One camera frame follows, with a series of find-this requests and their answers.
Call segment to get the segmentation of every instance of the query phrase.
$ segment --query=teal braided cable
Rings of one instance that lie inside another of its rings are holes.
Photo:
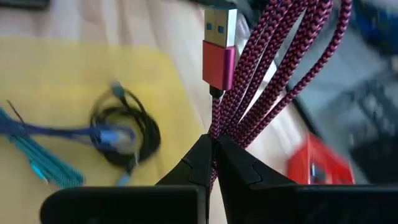
[[[8,114],[0,108],[0,119],[9,118]],[[61,161],[31,137],[7,135],[7,138],[27,156],[34,172],[46,182],[62,189],[84,184],[85,178],[81,172]]]

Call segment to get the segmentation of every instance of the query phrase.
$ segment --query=usb-a plug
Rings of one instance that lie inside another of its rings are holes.
[[[219,90],[232,88],[237,9],[205,9],[203,80]]]
[[[237,9],[205,9],[205,41],[220,47],[233,47]]]

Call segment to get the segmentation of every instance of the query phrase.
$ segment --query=blue cable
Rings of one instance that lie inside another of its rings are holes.
[[[61,161],[35,142],[30,135],[47,135],[78,141],[93,145],[90,136],[99,136],[101,142],[94,146],[104,151],[114,151],[119,146],[129,146],[135,138],[131,128],[121,126],[96,126],[80,129],[43,128],[12,119],[0,108],[0,134],[15,144],[28,158],[33,171],[46,183],[58,185],[60,188],[77,187],[84,184],[84,176],[72,166]]]

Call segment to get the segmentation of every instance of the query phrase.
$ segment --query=cable bundle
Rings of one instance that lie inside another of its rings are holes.
[[[0,123],[9,123],[12,119],[0,108]],[[61,161],[44,149],[28,135],[9,133],[7,138],[16,145],[28,158],[34,172],[46,183],[61,188],[78,187],[84,184],[84,176],[67,163]]]
[[[303,55],[311,46],[332,10],[333,0],[271,0],[251,33],[234,70],[231,90],[222,100],[213,98],[210,134],[228,135],[246,148],[273,118],[317,75],[334,54],[348,26],[351,0],[341,0],[340,15],[333,37],[310,71],[272,107],[286,87]],[[260,97],[243,117],[277,51],[296,20],[304,13],[297,33]],[[217,178],[216,164],[211,183]]]
[[[108,99],[115,97],[118,103],[112,106],[102,107],[102,104]],[[127,99],[132,99],[138,105],[133,106]],[[90,127],[107,125],[112,121],[111,117],[132,119],[138,125],[142,134],[142,143],[139,150],[135,153],[120,153],[118,150],[104,151],[97,147],[103,143],[103,138],[91,136],[91,142],[97,150],[104,155],[108,162],[124,168],[124,174],[120,177],[117,185],[126,185],[129,182],[131,172],[138,163],[146,161],[159,150],[160,131],[155,120],[147,114],[144,106],[134,94],[123,88],[120,83],[115,83],[111,91],[104,93],[94,104],[93,112],[90,116]]]

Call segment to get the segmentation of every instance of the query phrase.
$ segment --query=blue usb connector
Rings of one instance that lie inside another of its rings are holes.
[[[124,97],[124,88],[119,82],[114,82],[112,84],[112,93],[114,96],[121,98]]]
[[[116,182],[117,186],[125,186],[130,182],[130,174],[124,172],[122,176],[120,176],[119,180]]]
[[[108,143],[114,147],[123,147],[131,145],[134,142],[135,135],[131,129],[126,130],[126,132],[105,130],[99,133],[99,138],[103,143]]]

